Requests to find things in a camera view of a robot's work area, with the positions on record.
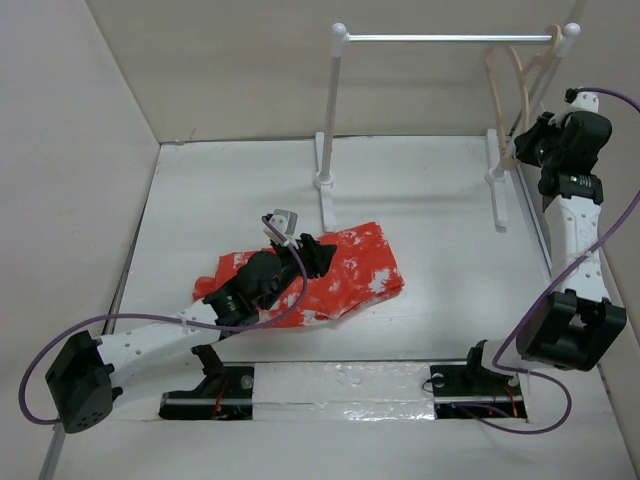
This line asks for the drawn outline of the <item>red white patterned trousers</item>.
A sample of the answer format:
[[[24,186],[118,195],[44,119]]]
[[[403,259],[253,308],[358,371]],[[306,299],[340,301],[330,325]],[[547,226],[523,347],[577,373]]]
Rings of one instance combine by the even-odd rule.
[[[295,312],[268,328],[312,326],[338,320],[365,307],[388,300],[404,286],[396,259],[377,222],[369,222],[321,236],[322,244],[336,244],[337,251],[326,276],[311,279],[306,295]],[[232,252],[218,259],[213,276],[199,277],[192,299],[198,301],[229,280],[256,251]],[[302,289],[297,278],[273,307],[260,313],[260,322],[271,320],[293,305]]]

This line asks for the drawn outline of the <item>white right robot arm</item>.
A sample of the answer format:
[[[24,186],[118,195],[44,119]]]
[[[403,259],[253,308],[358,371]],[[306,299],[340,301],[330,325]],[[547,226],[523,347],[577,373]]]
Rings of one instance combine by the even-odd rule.
[[[597,242],[604,193],[592,172],[611,134],[607,118],[578,110],[545,112],[515,139],[516,159],[541,170],[552,282],[513,335],[470,349],[462,381],[471,392],[486,393],[533,362],[589,371],[624,329],[626,311],[613,305],[602,277]]]

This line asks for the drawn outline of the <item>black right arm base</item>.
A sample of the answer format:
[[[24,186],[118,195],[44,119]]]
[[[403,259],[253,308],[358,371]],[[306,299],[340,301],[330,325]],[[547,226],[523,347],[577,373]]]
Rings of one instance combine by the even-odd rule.
[[[514,378],[481,365],[481,341],[464,361],[436,362],[421,389],[433,396],[435,416],[445,419],[526,419],[521,388]]]

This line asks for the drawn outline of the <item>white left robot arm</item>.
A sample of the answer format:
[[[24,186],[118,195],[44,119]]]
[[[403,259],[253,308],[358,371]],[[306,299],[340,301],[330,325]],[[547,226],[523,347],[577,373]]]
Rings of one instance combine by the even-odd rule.
[[[213,343],[266,327],[260,314],[295,280],[325,277],[337,250],[310,234],[290,240],[277,233],[270,249],[252,254],[221,287],[174,316],[149,315],[145,326],[99,337],[74,328],[59,339],[62,348],[45,374],[63,430],[75,434],[103,421],[128,397],[136,374],[186,350],[202,360],[188,374],[190,387],[205,397],[219,393],[224,367]]]

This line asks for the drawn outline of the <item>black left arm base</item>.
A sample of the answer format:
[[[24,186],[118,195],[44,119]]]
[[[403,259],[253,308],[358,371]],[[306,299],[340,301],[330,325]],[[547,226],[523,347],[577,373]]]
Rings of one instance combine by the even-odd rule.
[[[158,416],[167,421],[244,421],[253,418],[255,365],[225,366],[211,345],[193,347],[204,378],[192,390],[165,392]]]

